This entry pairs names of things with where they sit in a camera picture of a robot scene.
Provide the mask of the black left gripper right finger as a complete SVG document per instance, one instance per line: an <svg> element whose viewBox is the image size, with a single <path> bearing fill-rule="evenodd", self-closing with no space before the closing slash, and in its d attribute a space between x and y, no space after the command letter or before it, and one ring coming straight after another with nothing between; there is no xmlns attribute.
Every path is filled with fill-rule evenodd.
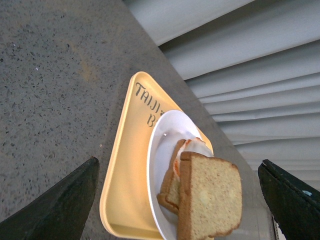
<svg viewBox="0 0 320 240"><path fill-rule="evenodd" d="M287 240L320 238L320 192L265 159L258 167L262 194Z"/></svg>

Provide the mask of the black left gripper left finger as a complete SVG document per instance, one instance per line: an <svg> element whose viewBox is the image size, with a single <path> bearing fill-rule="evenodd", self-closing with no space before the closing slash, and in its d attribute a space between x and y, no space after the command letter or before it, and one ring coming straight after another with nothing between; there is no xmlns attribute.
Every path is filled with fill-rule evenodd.
<svg viewBox="0 0 320 240"><path fill-rule="evenodd" d="M2 240L79 240L93 205L100 163L91 157L30 204L2 221Z"/></svg>

